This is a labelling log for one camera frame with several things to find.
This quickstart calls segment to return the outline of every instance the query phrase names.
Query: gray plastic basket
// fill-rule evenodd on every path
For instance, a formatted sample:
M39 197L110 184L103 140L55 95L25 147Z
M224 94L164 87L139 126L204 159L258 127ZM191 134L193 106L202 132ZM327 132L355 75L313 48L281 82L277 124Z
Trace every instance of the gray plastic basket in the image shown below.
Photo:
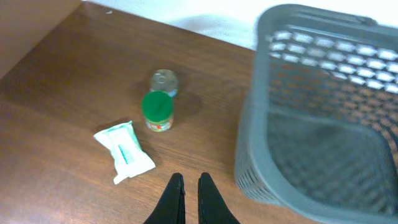
M244 194L319 222L398 223L397 50L370 18L266 11L239 125Z

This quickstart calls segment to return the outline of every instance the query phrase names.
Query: black object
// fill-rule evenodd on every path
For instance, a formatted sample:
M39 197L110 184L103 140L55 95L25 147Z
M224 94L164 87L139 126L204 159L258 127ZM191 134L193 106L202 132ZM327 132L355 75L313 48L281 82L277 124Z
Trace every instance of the black object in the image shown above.
M173 174L158 204L144 224L185 223L184 183L181 174ZM198 183L199 224L239 224L229 211L209 173Z
M154 211L144 224L158 223L185 223L185 191L184 179L181 174L175 173L169 180Z
M202 173L198 183L199 224L239 223L226 206L209 173Z

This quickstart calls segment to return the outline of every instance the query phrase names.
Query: green cap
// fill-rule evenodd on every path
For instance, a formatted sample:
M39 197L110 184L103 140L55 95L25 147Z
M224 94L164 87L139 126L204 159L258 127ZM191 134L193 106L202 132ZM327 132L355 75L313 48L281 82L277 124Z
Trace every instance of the green cap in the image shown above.
M162 91L147 93L142 100L142 112L152 122L164 121L173 113L173 98Z

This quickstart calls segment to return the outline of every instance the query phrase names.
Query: white background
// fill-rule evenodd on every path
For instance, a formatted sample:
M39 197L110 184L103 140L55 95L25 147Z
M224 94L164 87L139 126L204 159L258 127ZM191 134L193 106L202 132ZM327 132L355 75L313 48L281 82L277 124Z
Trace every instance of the white background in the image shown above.
M170 24L199 34L256 48L256 21L278 4L303 4L332 11L372 17L380 24L398 27L394 1L358 0L91 0L121 11Z

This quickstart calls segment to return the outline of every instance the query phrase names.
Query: wooden table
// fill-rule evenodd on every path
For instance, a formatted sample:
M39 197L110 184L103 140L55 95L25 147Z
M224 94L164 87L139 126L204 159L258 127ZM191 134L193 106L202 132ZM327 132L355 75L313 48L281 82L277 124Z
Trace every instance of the wooden table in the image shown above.
M241 223L310 223L247 199L233 179L239 110L253 51L83 3L0 81L0 223L142 223L180 172L187 223L209 172ZM177 72L175 124L147 129L141 99L159 68ZM93 134L133 120L157 167L113 184Z

